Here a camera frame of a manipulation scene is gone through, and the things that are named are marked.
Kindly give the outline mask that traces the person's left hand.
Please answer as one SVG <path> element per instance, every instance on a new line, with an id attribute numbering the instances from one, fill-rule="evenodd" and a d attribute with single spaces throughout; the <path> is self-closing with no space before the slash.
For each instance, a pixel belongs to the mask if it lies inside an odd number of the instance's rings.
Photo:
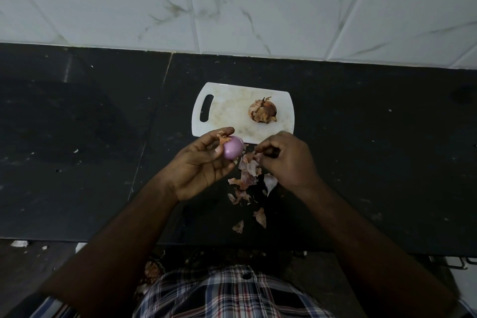
<path id="1" fill-rule="evenodd" d="M 160 176 L 176 200 L 183 201 L 226 177 L 234 168 L 234 161 L 223 158 L 222 146 L 204 146 L 199 137 L 183 148 Z"/>

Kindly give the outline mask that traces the person's right hand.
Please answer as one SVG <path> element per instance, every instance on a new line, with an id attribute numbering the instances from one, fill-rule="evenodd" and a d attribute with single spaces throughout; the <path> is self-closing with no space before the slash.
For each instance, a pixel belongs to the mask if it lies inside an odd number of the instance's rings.
<path id="1" fill-rule="evenodd" d="M 318 195 L 323 182 L 307 144 L 285 131 L 268 138 L 280 138 L 280 155 L 276 159 L 260 160 L 259 164 L 301 200 Z"/>

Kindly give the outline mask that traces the peeled purple onion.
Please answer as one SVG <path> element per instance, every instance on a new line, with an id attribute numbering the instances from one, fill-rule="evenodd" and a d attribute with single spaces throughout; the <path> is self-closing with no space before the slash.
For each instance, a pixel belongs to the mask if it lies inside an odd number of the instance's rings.
<path id="1" fill-rule="evenodd" d="M 224 145 L 223 147 L 223 158 L 227 160 L 235 160 L 239 158 L 245 149 L 245 144 L 240 137 L 231 136 L 232 140 Z"/>

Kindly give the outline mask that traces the person's left forearm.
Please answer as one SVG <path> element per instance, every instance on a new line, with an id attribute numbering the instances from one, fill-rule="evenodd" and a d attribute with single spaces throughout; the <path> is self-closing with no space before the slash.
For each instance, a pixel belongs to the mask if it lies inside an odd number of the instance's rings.
<path id="1" fill-rule="evenodd" d="M 39 291 L 75 309 L 81 318 L 124 312 L 177 203 L 170 185 L 155 176 Z"/>

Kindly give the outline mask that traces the person's right forearm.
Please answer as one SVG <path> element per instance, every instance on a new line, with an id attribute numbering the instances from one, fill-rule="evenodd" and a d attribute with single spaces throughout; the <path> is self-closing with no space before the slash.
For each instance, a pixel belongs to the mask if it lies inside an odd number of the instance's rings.
<path id="1" fill-rule="evenodd" d="M 293 189 L 329 236 L 369 318 L 449 318 L 458 297 L 320 179 Z"/>

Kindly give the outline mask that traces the white plastic cutting board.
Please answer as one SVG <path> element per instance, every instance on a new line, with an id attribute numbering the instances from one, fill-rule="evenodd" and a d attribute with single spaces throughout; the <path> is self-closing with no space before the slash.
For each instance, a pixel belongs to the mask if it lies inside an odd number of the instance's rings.
<path id="1" fill-rule="evenodd" d="M 208 95 L 213 97 L 208 120 L 200 120 L 200 112 Z M 248 108 L 257 99 L 271 97 L 277 108 L 277 122 L 253 121 Z M 233 127 L 234 135 L 247 144 L 258 144 L 281 130 L 294 132 L 295 113 L 289 92 L 248 86 L 207 82 L 200 90 L 192 111 L 192 135 L 200 137 L 211 130 Z"/>

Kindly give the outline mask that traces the pile of onion skins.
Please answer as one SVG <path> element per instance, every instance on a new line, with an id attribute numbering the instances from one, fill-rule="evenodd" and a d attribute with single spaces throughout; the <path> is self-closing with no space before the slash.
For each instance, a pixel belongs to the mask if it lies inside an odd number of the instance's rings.
<path id="1" fill-rule="evenodd" d="M 230 185 L 234 186 L 234 193 L 228 193 L 228 198 L 233 205 L 238 205 L 242 201 L 245 201 L 248 205 L 251 201 L 258 203 L 248 193 L 247 189 L 258 185 L 260 181 L 264 183 L 265 189 L 262 193 L 268 197 L 271 192 L 277 187 L 278 180 L 271 173 L 263 173 L 262 168 L 259 166 L 259 159 L 263 156 L 262 153 L 248 152 L 242 155 L 238 169 L 241 172 L 240 178 L 228 179 Z"/>

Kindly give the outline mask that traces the unpeeled brown onion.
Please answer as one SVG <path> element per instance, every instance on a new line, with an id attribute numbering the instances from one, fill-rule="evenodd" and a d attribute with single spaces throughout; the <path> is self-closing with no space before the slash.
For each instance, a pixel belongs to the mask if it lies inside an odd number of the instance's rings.
<path id="1" fill-rule="evenodd" d="M 248 108 L 248 116 L 257 123 L 277 122 L 277 108 L 271 97 L 257 99 Z"/>

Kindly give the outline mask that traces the plaid shirt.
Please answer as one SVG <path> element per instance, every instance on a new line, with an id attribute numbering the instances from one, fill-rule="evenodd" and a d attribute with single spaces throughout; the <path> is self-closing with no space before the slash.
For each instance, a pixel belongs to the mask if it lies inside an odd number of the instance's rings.
<path id="1" fill-rule="evenodd" d="M 138 267 L 63 267 L 16 307 L 20 318 L 114 318 L 133 297 Z M 247 265 L 180 268 L 161 276 L 132 318 L 335 318 L 313 297 Z"/>

